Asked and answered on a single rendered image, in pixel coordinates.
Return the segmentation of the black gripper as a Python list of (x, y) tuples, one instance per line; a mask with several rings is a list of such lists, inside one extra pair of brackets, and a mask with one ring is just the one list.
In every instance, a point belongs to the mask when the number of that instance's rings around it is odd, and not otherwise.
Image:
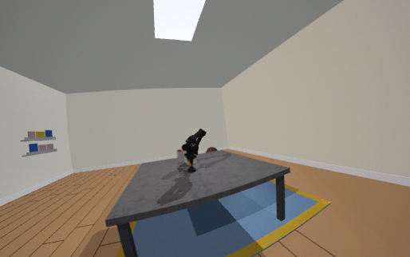
[(186, 159), (189, 160), (191, 164), (192, 164), (193, 160), (196, 158), (196, 155), (192, 155), (192, 151), (193, 151), (192, 148), (188, 149), (188, 150), (186, 150), (187, 153), (184, 154)]

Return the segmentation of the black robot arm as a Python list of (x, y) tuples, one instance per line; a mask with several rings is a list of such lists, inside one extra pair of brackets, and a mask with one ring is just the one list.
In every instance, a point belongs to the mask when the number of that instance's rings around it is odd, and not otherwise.
[(185, 141), (186, 144), (182, 145), (182, 147), (181, 147), (182, 150), (186, 151), (186, 150), (192, 148), (193, 149), (192, 155), (194, 155), (194, 154), (198, 155), (199, 143), (200, 143), (202, 137), (204, 137), (205, 135), (206, 135), (206, 132), (200, 128), (199, 131), (195, 135), (191, 135), (190, 137), (187, 138), (187, 140)]

